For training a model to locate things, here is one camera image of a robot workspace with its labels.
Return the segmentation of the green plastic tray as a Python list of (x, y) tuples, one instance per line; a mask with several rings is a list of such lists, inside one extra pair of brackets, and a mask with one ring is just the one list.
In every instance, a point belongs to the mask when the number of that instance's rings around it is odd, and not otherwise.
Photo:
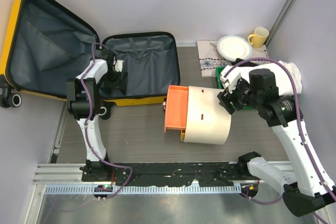
[[(221, 71), (223, 70), (223, 68), (224, 67), (220, 67), (219, 70), (216, 70), (216, 76), (217, 76), (218, 83), (221, 83), (220, 80), (219, 80), (219, 75), (220, 75)], [(237, 82), (237, 87), (238, 86), (243, 86), (244, 87), (244, 86), (247, 86), (247, 85), (249, 85), (249, 83), (243, 78), (240, 78)], [(253, 107), (249, 106), (249, 107), (244, 107), (243, 109), (253, 109)]]

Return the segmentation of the white cylindrical bin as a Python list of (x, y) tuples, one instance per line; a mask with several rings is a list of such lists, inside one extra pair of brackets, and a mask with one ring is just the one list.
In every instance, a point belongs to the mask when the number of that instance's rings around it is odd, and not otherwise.
[(222, 89), (189, 86), (186, 129), (183, 142), (223, 145), (232, 116), (219, 104)]

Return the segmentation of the orange drawer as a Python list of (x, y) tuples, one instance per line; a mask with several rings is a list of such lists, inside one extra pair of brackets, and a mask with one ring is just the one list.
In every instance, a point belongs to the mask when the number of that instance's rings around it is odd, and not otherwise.
[(165, 104), (164, 132), (185, 130), (187, 121), (188, 87), (170, 85)]

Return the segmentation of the white towel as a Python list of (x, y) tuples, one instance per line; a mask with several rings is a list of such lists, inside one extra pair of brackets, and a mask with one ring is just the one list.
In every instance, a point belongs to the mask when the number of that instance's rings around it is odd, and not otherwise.
[[(295, 87), (296, 87), (296, 92), (297, 94), (302, 93), (302, 83), (301, 83), (301, 73), (299, 68), (293, 63), (293, 62), (283, 62), (283, 61), (278, 61), (279, 64), (284, 66), (286, 70), (290, 73)], [(276, 63), (266, 63), (262, 65), (257, 65), (254, 67), (246, 67), (247, 73), (242, 74), (242, 78), (245, 79), (248, 83), (249, 81), (249, 73), (252, 70), (256, 69), (269, 69), (275, 74), (275, 79), (276, 79), (276, 86), (279, 89), (279, 95), (286, 96), (286, 95), (294, 95), (293, 88), (291, 85), (291, 81), (286, 74), (286, 72), (283, 70), (282, 67), (280, 67)]]

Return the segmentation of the yellow Pikachu suitcase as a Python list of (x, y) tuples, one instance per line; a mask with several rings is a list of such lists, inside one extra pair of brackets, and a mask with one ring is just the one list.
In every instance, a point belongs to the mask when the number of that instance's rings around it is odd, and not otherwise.
[(15, 0), (1, 55), (1, 107), (19, 107), (22, 91), (67, 102), (67, 80), (87, 68), (93, 50), (98, 56), (104, 48), (123, 60), (128, 72), (126, 95), (100, 89), (111, 107), (162, 103), (169, 86), (181, 82), (176, 41), (168, 32), (100, 40), (88, 23), (55, 0)]

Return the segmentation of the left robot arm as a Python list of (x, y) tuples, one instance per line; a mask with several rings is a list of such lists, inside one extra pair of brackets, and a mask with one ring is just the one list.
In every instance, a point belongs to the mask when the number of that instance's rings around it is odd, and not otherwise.
[(99, 129), (99, 118), (108, 119), (111, 106), (103, 101), (100, 89), (126, 94), (127, 78), (123, 60), (104, 48), (98, 56), (93, 50), (87, 68), (66, 82), (68, 111), (77, 121), (86, 146), (86, 163), (80, 167), (84, 182), (105, 182), (111, 177), (112, 167)]

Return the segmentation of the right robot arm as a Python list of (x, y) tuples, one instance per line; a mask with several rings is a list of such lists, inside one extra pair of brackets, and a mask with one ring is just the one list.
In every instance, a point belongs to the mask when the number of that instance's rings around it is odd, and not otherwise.
[(219, 103), (229, 114), (247, 106), (258, 115), (279, 138), (291, 162), (294, 175), (269, 164), (257, 152), (238, 158), (237, 173), (242, 179), (252, 176), (266, 182), (281, 194), (288, 210), (301, 217), (335, 202), (335, 183), (325, 172), (309, 140), (306, 125), (292, 96), (281, 96), (276, 76), (269, 69), (254, 69), (249, 79), (235, 70), (223, 70), (224, 90)]

